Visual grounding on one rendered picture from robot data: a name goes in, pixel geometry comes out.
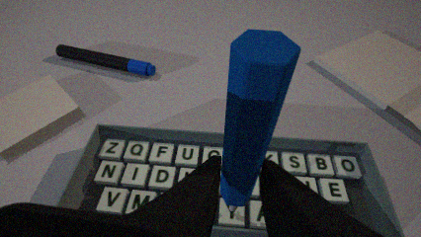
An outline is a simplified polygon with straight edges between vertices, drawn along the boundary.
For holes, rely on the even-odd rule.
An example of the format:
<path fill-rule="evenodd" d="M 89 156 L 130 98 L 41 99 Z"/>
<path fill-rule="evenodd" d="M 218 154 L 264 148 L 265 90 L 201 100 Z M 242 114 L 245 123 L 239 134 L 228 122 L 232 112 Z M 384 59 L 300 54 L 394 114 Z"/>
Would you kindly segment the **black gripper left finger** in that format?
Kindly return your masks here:
<path fill-rule="evenodd" d="M 221 156 L 125 215 L 16 202 L 0 207 L 0 237 L 211 237 Z"/>

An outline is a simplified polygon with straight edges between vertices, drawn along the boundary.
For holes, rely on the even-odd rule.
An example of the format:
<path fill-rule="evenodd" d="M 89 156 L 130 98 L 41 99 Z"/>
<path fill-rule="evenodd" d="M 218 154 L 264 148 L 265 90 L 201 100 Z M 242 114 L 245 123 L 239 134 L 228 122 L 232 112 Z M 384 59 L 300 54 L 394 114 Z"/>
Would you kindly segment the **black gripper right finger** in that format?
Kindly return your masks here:
<path fill-rule="evenodd" d="M 383 237 L 272 160 L 262 165 L 261 203 L 269 237 Z"/>

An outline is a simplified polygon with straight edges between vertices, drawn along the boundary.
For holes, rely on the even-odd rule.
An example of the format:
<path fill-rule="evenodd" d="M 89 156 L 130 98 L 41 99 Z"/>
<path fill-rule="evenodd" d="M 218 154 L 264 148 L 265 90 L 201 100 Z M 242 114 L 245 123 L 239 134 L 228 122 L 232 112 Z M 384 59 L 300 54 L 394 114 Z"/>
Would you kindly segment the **grey keyboard with white letter keys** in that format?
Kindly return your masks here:
<path fill-rule="evenodd" d="M 224 132 L 97 123 L 55 207 L 125 215 L 178 184 L 212 155 Z M 383 237 L 405 237 L 368 142 L 272 136 L 266 157 Z M 218 193 L 210 237 L 269 237 L 261 171 L 245 206 Z"/>

